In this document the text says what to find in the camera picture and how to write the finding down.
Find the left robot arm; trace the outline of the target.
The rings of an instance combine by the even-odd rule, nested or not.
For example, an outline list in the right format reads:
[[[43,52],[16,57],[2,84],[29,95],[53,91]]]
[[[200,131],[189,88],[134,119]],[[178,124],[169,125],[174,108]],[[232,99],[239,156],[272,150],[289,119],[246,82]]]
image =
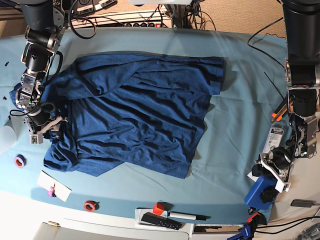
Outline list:
[[[283,0],[287,58],[284,70],[288,84],[287,111],[291,126],[285,147],[261,154],[252,167],[255,177],[290,171],[294,158],[312,158],[317,151],[317,96],[320,88],[320,2]]]

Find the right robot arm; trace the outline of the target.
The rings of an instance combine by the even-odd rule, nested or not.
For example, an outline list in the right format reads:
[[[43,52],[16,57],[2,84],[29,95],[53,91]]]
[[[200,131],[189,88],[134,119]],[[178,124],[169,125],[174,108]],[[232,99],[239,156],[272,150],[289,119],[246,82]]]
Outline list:
[[[35,137],[51,117],[41,105],[43,81],[59,53],[66,29],[65,11],[61,1],[57,6],[52,0],[19,0],[18,4],[27,24],[26,45],[21,56],[26,69],[15,94],[15,105],[23,112],[24,122]]]

